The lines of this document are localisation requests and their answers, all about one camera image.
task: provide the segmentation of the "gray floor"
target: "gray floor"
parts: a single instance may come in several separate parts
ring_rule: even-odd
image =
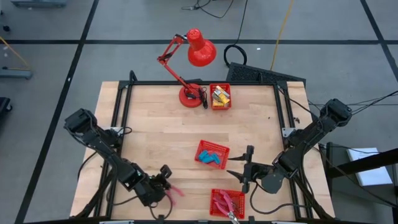
[[[14,40],[78,40],[92,0],[69,0],[65,9],[18,9],[3,3]],[[209,39],[235,39],[244,1],[235,0],[223,19],[201,11],[182,11],[195,1],[100,0],[88,39],[170,39],[198,27]],[[398,39],[398,6],[395,0],[368,0],[385,39]],[[209,11],[222,14],[229,1],[211,3]],[[250,0],[242,39],[275,39],[289,5],[288,0]],[[296,0],[283,39],[376,40],[360,1]],[[186,79],[225,80],[228,68],[222,59],[226,45],[217,44],[218,56],[209,66],[192,67],[183,45],[170,66]],[[31,80],[0,79],[0,96],[12,99],[14,110],[0,129],[0,222],[13,223],[54,114],[76,45],[29,45],[13,47],[32,65]],[[94,110],[101,82],[125,80],[133,69],[139,80],[172,80],[156,58],[166,45],[85,45],[78,62],[47,160],[26,217],[26,222],[67,218],[76,187],[76,172],[83,148],[63,130],[63,120],[78,108]],[[241,45],[248,65],[269,69],[273,45]],[[398,45],[390,45],[398,58]],[[0,50],[0,66],[18,66],[9,50]],[[231,50],[228,58],[241,62]],[[398,82],[380,45],[280,45],[274,70],[307,79],[307,96],[314,103],[339,98],[353,103],[386,95],[398,89]],[[385,103],[398,103],[389,98]],[[374,106],[353,117],[349,125],[329,134],[333,141],[353,147],[397,146],[396,106]],[[336,216],[357,222],[392,223],[391,209],[383,205],[333,193]]]

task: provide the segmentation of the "red desk lamp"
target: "red desk lamp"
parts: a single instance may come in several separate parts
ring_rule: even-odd
[[[178,76],[167,65],[167,62],[177,51],[177,49],[185,42],[185,40],[188,40],[190,45],[188,49],[188,59],[192,65],[196,67],[203,67],[210,64],[214,58],[216,58],[217,50],[213,43],[204,39],[199,29],[193,28],[190,29],[185,36],[176,34],[162,56],[157,58],[157,61],[161,63],[167,69],[167,71],[169,71],[174,78],[181,83],[181,85],[183,85],[179,93],[180,102],[182,105],[194,108],[203,103],[203,107],[207,108],[208,105],[206,93],[202,90],[202,87],[193,83],[187,84],[182,77]],[[177,46],[175,46],[175,48],[169,52],[174,43],[177,43]]]

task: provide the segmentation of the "yellow object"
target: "yellow object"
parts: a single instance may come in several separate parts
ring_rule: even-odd
[[[229,99],[224,95],[224,93],[220,93],[218,95],[218,97],[220,98],[221,102],[223,102],[223,104],[226,104],[229,102]]]
[[[213,106],[224,106],[224,103],[219,102],[216,99],[213,99]]]
[[[279,40],[280,40],[280,37],[282,36],[282,33],[283,33],[283,31],[284,31],[287,18],[288,18],[288,16],[290,15],[290,12],[292,11],[293,2],[294,2],[294,0],[290,0],[289,9],[288,9],[287,12],[286,12],[286,16],[285,16],[284,22],[282,23],[282,27],[280,27],[278,39],[276,40],[276,44],[275,44],[274,56],[272,56],[271,68],[269,69],[269,70],[271,70],[271,71],[272,71],[272,68],[274,67],[274,62],[275,62],[275,58],[276,58],[276,52],[278,51]]]
[[[224,89],[222,89],[221,87],[219,87],[219,86],[216,86],[216,89],[217,90],[219,90],[219,91],[221,91],[222,93],[224,93],[224,95],[226,96],[226,97],[228,97],[229,98],[229,94],[227,93],[227,92],[225,92],[225,90]]]
[[[8,68],[11,70],[23,70],[23,71],[29,71],[30,70],[30,65],[25,61],[24,58],[22,58],[1,36],[0,40],[14,53],[24,64],[27,68]]]
[[[213,93],[211,95],[211,97],[213,97],[214,100],[217,100],[217,101],[221,102],[221,99],[218,97],[218,95],[216,93]]]

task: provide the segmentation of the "lamp arm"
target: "lamp arm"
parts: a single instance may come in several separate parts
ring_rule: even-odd
[[[181,85],[183,85],[186,89],[190,90],[191,92],[196,92],[198,90],[190,87],[183,78],[181,78],[180,76],[178,76],[174,70],[172,70],[169,65],[167,65],[167,62],[170,60],[170,58],[174,55],[174,53],[178,50],[178,48],[185,42],[187,38],[185,36],[179,35],[179,34],[175,34],[172,41],[169,43],[169,46],[167,46],[166,50],[164,51],[164,53],[157,57],[157,61],[162,64],[167,71],[170,72],[170,74],[172,74],[172,76],[179,82],[181,83]],[[173,44],[177,43],[177,46],[175,46],[175,48],[171,51],[170,49],[172,48]]]

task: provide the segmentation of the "lamp base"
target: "lamp base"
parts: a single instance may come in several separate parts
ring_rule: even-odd
[[[200,85],[197,84],[188,84],[190,87],[194,88],[194,89],[199,89],[201,88]],[[188,94],[193,94],[196,98],[192,99],[189,98],[186,93]],[[189,108],[195,108],[197,106],[201,105],[201,100],[200,100],[200,96],[198,92],[194,92],[192,93],[191,91],[187,90],[187,92],[185,92],[185,87],[182,87],[179,93],[179,97],[180,97],[180,102],[182,105],[189,107]]]

